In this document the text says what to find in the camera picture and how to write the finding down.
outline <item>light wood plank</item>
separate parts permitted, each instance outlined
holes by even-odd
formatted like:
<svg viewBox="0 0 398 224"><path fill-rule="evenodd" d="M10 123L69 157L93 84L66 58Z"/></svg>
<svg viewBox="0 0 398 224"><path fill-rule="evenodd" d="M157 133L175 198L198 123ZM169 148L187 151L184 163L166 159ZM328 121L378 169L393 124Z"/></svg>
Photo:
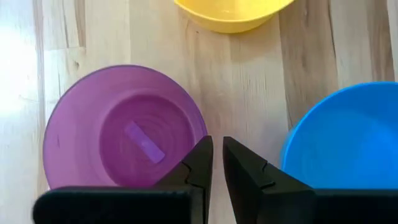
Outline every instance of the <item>light wood plank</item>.
<svg viewBox="0 0 398 224"><path fill-rule="evenodd" d="M366 0L374 81L394 81L387 0Z"/></svg>
<svg viewBox="0 0 398 224"><path fill-rule="evenodd" d="M42 0L33 1L33 15L35 24L36 56L37 56L37 94L39 97L39 166L37 176L37 196L48 190L43 165L43 140L45 131L45 93L44 93L44 15Z"/></svg>
<svg viewBox="0 0 398 224"><path fill-rule="evenodd" d="M366 3L330 1L339 88L373 80Z"/></svg>
<svg viewBox="0 0 398 224"><path fill-rule="evenodd" d="M0 1L0 223L30 223L40 191L38 2Z"/></svg>
<svg viewBox="0 0 398 224"><path fill-rule="evenodd" d="M289 126L338 89L327 0L296 0L279 14Z"/></svg>
<svg viewBox="0 0 398 224"><path fill-rule="evenodd" d="M86 0L87 68L130 63L129 1Z"/></svg>
<svg viewBox="0 0 398 224"><path fill-rule="evenodd" d="M45 50L85 46L85 0L43 0Z"/></svg>
<svg viewBox="0 0 398 224"><path fill-rule="evenodd" d="M186 29L185 49L190 59L190 72L196 77L198 91L191 93L199 103L215 153L209 223L235 223L228 189L224 179L222 140L234 134L233 68L231 44L227 35L197 27L190 21Z"/></svg>
<svg viewBox="0 0 398 224"><path fill-rule="evenodd" d="M44 52L46 122L60 97L77 80L91 72L85 62L86 49L84 47Z"/></svg>
<svg viewBox="0 0 398 224"><path fill-rule="evenodd" d="M288 131L279 18L231 36L231 59L233 137L277 166Z"/></svg>
<svg viewBox="0 0 398 224"><path fill-rule="evenodd" d="M131 63L168 75L200 104L199 77L193 71L192 46L187 45L188 19L172 1L132 0L130 23Z"/></svg>
<svg viewBox="0 0 398 224"><path fill-rule="evenodd" d="M398 1L387 1L395 80L398 80Z"/></svg>

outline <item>wooden surface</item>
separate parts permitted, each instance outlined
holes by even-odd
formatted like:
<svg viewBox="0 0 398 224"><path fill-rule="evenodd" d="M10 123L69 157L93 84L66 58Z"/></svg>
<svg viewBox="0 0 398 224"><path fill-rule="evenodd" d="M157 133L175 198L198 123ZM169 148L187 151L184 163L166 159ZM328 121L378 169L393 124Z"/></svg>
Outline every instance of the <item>wooden surface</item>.
<svg viewBox="0 0 398 224"><path fill-rule="evenodd" d="M195 99L216 143L210 223L234 223L222 136L278 164L316 102L398 80L398 0L296 0L238 35L196 26L171 0L0 0L0 223L30 223L47 189L43 132L60 96L121 63L159 70Z"/></svg>

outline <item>bowl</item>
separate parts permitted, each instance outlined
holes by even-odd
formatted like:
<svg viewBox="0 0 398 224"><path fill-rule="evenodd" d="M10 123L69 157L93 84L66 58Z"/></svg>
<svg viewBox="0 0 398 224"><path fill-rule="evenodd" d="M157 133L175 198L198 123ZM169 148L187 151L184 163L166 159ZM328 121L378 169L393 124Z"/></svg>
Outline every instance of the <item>bowl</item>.
<svg viewBox="0 0 398 224"><path fill-rule="evenodd" d="M51 189L150 187L207 134L198 107L169 77L135 65L91 73L59 100L47 125Z"/></svg>
<svg viewBox="0 0 398 224"><path fill-rule="evenodd" d="M290 132L282 170L316 189L398 189L398 83L340 90Z"/></svg>
<svg viewBox="0 0 398 224"><path fill-rule="evenodd" d="M200 26L220 33L238 33L265 23L294 0L175 0Z"/></svg>

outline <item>wooden table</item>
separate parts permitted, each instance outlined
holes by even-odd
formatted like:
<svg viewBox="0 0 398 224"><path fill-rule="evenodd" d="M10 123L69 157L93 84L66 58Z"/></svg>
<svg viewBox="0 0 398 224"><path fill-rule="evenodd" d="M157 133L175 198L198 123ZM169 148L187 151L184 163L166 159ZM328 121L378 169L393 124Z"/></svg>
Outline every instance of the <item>wooden table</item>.
<svg viewBox="0 0 398 224"><path fill-rule="evenodd" d="M60 96L123 63L167 74L195 99L216 143L210 223L234 223L222 136L278 164L289 128L320 99L398 79L397 13L398 0L296 0L223 35L171 0L0 0L0 223L31 222L47 190L43 132Z"/></svg>

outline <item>bowl rim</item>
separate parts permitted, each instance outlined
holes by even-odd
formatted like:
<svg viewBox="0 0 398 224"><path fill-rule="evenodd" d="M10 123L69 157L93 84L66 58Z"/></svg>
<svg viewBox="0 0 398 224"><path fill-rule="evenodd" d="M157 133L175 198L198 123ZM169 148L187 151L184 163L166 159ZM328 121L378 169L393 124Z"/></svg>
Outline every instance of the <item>bowl rim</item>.
<svg viewBox="0 0 398 224"><path fill-rule="evenodd" d="M164 74L163 72L155 70L153 68L145 67L145 66L142 66L142 65L134 65L134 64L116 64L116 65L109 65L109 66L105 66L105 67L94 69L91 72L87 73L85 76L80 77L77 81L74 82L74 84L72 84L60 96L60 98L58 99L57 103L55 104L55 106L54 106L54 108L53 108L53 110L51 112L51 115L49 116L49 118L47 120L47 123L45 124L43 141L42 141L42 146L40 147L40 150L42 152L42 155L41 155L42 167L43 167L43 170L44 170L45 178L46 178L47 185L48 185L49 189L54 189L54 185L55 184L54 184L53 178L51 178L50 175L49 175L49 165L48 165L49 160L47 158L47 154L48 154L47 151L49 149L46 149L45 143L46 143L47 138L48 138L47 137L47 133L48 133L49 129L47 127L50 125L50 122L52 121L52 117L55 114L56 109L59 107L59 105L62 103L62 101L67 97L68 92L71 91L73 88L76 88L79 85L80 82L86 82L86 80L89 80L90 77L93 77L93 76L99 74L99 72L102 72L102 71L105 71L105 70L109 70L109 69L115 69L115 68L116 69L117 68L138 68L138 69L148 70L150 72L159 73L160 75L162 75L166 79L168 79L170 82L172 82L172 83L176 84L177 86L179 86L183 90L182 93L187 95L188 98L191 99L191 101L194 102L194 105L196 107L195 109L199 112L199 115L200 115L200 124L201 124L202 131L204 133L204 136L206 136L208 134L208 130L207 130L207 127L206 127L205 119L203 117L203 114L202 114L201 110L199 109L198 105L196 104L195 100L192 98L191 95L189 95L189 93L188 93L188 91L186 89L184 89L179 83L177 83L175 80L173 80L172 78L170 78L168 75ZM112 178L110 178L110 180L111 180L110 184L112 184L112 186L118 186L118 184L115 183L115 181Z"/></svg>
<svg viewBox="0 0 398 224"><path fill-rule="evenodd" d="M275 9L273 11L271 11L268 14L262 15L262 16L257 16L257 17L253 17L253 18L249 18L249 19L217 19L214 17L208 17L205 16L203 14L200 14L196 11L194 11L193 9L188 8L187 6L185 6L184 4L182 4L180 2L181 0L174 0L174 3L178 6L180 6L182 9L184 9L185 11L189 12L190 14L193 14L194 16L200 17L202 19L206 19L209 21L213 21L213 22L225 22L225 23L230 23L230 24L234 24L234 23L239 23L239 22L250 22L250 21L255 21L258 19L262 19L265 18L267 16L271 16L273 14L275 14L276 12L279 12L280 10L284 9L285 7L287 7L289 4L291 4L292 2L294 2L295 0L288 0L286 1L285 4L283 4L280 8Z"/></svg>
<svg viewBox="0 0 398 224"><path fill-rule="evenodd" d="M397 82L393 82L393 81L378 81L378 82L369 82L369 83L360 83L360 84L355 84L352 86L347 86L345 88L342 88L330 95L328 95L327 97L325 97L324 99L322 99L321 101L319 101L315 106L313 106L305 115L304 117L290 130L290 133L288 134L288 139L285 140L285 144L282 148L281 154L280 154L280 169L281 170L285 170L286 168L286 158L287 158L287 154L289 153L289 149L290 146L292 144L292 141L296 135L296 133L298 132L298 130L300 129L301 125L303 125L304 122L306 122L306 120L308 119L308 117L314 113L316 110L319 109L319 107L324 104L326 101L330 100L331 98L336 97L337 95L339 95L340 93L346 92L346 91L353 91L359 88L364 88L367 86L380 86L380 85L394 85L394 86L398 86Z"/></svg>

